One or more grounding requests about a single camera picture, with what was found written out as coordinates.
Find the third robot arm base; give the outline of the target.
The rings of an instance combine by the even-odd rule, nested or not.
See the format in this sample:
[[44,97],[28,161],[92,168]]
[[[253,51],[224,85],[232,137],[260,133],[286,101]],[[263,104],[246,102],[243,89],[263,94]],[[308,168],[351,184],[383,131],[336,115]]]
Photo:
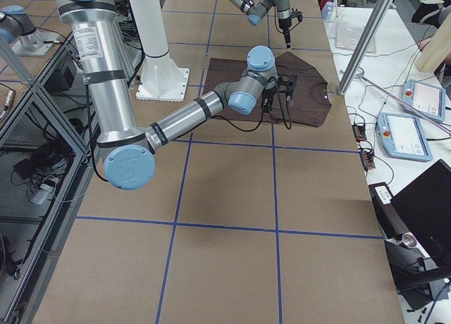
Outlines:
[[13,44],[18,56],[45,56],[54,44],[60,43],[59,33],[42,32],[19,5],[1,9],[1,40]]

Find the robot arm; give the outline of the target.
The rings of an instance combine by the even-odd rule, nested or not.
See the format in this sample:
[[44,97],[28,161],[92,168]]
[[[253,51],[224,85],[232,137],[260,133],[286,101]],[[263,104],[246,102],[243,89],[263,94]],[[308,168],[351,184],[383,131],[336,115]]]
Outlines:
[[247,54],[237,82],[224,82],[159,122],[137,125],[121,57],[116,46],[113,0],[56,0],[61,20],[70,25],[85,72],[83,82],[97,112],[97,139],[104,174],[111,185],[132,190],[146,185],[155,171],[155,151],[229,106],[248,115],[260,94],[277,80],[275,58],[266,46]]
[[300,22],[302,14],[291,7],[290,0],[259,0],[258,2],[253,0],[229,0],[229,2],[239,8],[253,26],[259,25],[264,16],[272,8],[275,8],[278,28],[284,36],[286,47],[288,49],[291,47],[290,28],[292,20],[297,18]]

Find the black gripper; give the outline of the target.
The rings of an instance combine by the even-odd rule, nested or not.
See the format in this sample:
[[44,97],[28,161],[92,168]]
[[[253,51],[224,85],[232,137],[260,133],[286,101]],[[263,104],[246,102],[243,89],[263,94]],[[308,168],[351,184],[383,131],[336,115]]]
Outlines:
[[291,48],[290,27],[292,24],[291,18],[279,18],[278,29],[284,36],[284,41],[287,49]]
[[262,111],[264,113],[270,113],[273,105],[273,98],[279,93],[278,91],[278,80],[276,77],[271,78],[271,87],[264,89],[261,95],[262,98]]

